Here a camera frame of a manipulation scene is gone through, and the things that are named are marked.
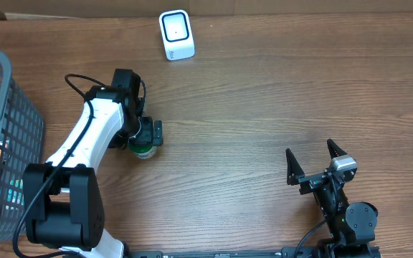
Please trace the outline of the teal tissue pack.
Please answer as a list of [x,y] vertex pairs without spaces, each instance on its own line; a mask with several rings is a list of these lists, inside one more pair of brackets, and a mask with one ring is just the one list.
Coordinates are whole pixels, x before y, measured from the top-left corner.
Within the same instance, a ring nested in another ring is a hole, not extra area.
[[23,198],[23,180],[15,179],[9,182],[9,189],[7,191],[7,201],[15,204],[24,204]]

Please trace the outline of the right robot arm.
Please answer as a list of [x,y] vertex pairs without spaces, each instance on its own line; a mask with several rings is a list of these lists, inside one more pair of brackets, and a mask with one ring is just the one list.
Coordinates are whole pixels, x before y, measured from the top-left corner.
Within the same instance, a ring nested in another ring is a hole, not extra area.
[[293,152],[285,150],[287,159],[287,184],[299,186],[302,195],[313,194],[321,208],[323,220],[315,225],[296,247],[283,247],[282,257],[380,257],[375,240],[378,210],[369,202],[350,204],[343,187],[353,180],[358,165],[356,160],[327,140],[331,162],[317,174],[307,176]]

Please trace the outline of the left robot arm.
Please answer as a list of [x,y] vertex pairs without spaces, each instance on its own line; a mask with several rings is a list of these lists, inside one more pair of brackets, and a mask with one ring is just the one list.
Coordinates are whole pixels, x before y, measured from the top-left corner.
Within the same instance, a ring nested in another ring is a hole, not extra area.
[[96,173],[106,150],[130,149],[152,157],[163,145],[163,124],[146,116],[146,86],[133,70],[116,69],[110,85],[93,80],[82,114],[71,133],[44,163],[23,174],[24,214],[14,232],[13,250],[25,231],[51,257],[129,257],[128,245],[105,229],[105,209]]

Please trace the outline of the green lid jar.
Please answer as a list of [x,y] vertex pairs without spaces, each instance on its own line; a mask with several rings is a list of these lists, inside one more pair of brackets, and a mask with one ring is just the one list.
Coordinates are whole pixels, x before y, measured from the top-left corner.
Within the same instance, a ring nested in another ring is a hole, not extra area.
[[154,145],[132,145],[128,144],[129,149],[140,159],[149,159],[156,154],[157,147]]

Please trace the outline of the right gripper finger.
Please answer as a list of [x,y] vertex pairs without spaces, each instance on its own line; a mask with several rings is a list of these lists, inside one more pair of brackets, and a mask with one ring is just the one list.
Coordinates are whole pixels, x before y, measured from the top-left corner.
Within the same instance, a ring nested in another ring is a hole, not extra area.
[[347,152],[342,150],[332,139],[327,140],[328,151],[331,159],[347,155]]
[[299,179],[305,176],[303,169],[300,167],[299,162],[294,156],[293,152],[287,148],[285,150],[287,159],[288,172],[287,172],[287,184],[294,186],[299,184]]

